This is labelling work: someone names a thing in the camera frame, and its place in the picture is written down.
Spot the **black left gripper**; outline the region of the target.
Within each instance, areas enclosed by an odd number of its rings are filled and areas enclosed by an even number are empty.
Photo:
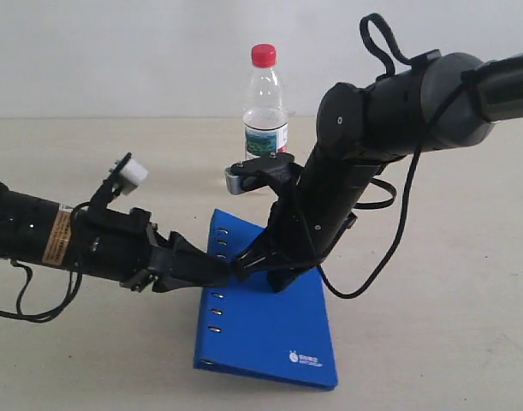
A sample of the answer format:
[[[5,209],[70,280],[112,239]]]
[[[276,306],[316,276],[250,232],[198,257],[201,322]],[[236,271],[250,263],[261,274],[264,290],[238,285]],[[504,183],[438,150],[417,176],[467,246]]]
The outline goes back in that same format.
[[[170,276],[151,267],[157,248],[170,244]],[[198,249],[177,231],[164,238],[153,223],[139,234],[130,234],[90,222],[85,211],[74,217],[74,268],[82,275],[119,283],[140,292],[154,293],[187,288],[213,288],[229,280],[229,266]]]

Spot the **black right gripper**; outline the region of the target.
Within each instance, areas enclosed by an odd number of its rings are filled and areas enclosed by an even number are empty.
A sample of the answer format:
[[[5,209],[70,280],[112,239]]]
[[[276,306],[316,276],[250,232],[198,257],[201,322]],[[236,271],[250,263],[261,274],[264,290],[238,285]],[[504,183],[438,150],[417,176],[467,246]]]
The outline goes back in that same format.
[[[369,181],[385,162],[370,148],[367,92],[336,83],[323,96],[316,116],[316,143],[286,202],[278,206],[270,235],[258,235],[231,260],[238,281],[267,271],[275,293],[323,261],[339,241]]]

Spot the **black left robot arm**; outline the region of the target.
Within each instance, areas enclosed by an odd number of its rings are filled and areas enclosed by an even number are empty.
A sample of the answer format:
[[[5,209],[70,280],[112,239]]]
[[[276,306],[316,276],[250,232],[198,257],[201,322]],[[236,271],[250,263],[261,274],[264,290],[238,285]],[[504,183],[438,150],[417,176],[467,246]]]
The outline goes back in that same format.
[[[0,259],[99,277],[135,292],[226,284],[231,272],[223,259],[176,231],[163,237],[149,211],[111,210],[119,193],[105,180],[83,205],[68,206],[0,181]]]

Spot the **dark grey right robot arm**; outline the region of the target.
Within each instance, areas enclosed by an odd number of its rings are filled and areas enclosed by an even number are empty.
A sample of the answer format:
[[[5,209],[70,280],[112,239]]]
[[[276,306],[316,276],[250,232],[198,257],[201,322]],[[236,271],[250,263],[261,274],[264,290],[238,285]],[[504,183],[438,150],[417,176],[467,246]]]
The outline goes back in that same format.
[[[497,123],[519,118],[523,53],[485,62],[432,52],[366,87],[336,83],[318,107],[304,164],[281,153],[232,167],[250,188],[268,186],[277,196],[263,231],[233,257],[233,273],[245,280],[263,271],[273,290],[286,289],[327,259],[390,164],[476,146]]]

